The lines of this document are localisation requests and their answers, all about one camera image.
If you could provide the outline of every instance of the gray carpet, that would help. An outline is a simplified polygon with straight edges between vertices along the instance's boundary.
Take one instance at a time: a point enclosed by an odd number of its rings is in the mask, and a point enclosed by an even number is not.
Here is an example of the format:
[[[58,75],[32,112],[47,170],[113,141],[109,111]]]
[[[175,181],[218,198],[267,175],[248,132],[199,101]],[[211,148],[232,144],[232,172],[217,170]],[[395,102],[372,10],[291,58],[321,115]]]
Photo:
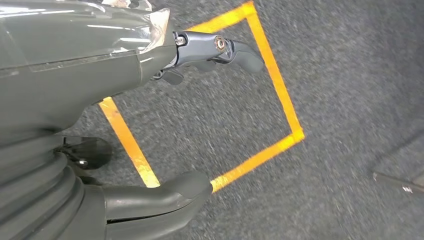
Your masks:
[[[241,3],[156,4],[186,29]],[[306,138],[214,194],[171,239],[424,239],[424,195],[371,174],[424,166],[424,1],[255,5]],[[222,34],[255,46],[245,22]],[[180,86],[151,82],[115,101],[161,182],[192,169],[213,179],[290,133],[266,70],[191,71]],[[68,133],[113,144],[112,162],[92,172],[101,182],[143,185],[98,106]]]

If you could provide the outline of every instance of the humanoid robot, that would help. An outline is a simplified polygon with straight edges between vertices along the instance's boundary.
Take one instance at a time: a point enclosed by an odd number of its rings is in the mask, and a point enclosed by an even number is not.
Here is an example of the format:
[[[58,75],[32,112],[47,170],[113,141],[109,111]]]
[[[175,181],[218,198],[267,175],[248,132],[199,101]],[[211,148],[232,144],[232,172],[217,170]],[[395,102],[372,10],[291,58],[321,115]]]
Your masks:
[[[0,238],[155,240],[183,228],[212,192],[204,174],[156,188],[83,184],[59,133],[106,97],[229,63],[264,66],[244,43],[176,31],[166,8],[0,0]]]

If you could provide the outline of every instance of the orange tape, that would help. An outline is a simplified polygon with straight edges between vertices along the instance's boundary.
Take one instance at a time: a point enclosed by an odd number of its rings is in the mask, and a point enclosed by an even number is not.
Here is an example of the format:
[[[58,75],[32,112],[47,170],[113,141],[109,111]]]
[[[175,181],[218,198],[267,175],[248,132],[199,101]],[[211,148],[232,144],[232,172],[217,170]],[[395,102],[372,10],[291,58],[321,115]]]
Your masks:
[[[115,131],[116,136],[122,143],[123,148],[134,164],[138,174],[148,188],[159,186],[159,180],[147,162],[142,150],[136,142],[133,134],[120,114],[118,107],[111,97],[106,97],[99,103],[101,110]]]

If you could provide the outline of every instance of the clear plastic cover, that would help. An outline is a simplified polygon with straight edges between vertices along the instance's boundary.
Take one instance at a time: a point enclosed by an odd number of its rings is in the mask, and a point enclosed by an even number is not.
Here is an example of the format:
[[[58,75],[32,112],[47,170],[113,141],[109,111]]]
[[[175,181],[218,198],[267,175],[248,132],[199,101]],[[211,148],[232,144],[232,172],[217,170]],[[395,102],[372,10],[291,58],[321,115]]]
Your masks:
[[[164,44],[170,17],[167,8],[151,10],[146,0],[137,8],[74,0],[0,3],[0,70],[45,71],[148,52]]]

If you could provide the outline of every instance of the black plastic part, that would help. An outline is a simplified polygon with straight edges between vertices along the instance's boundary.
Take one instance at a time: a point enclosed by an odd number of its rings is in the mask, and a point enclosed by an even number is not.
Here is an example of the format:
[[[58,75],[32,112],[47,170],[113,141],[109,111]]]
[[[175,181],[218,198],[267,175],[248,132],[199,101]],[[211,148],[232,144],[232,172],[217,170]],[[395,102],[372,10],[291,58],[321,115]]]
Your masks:
[[[162,78],[171,85],[178,85],[184,80],[184,76],[175,69],[165,70]]]
[[[82,169],[98,169],[112,158],[112,146],[99,137],[64,136],[57,149]]]

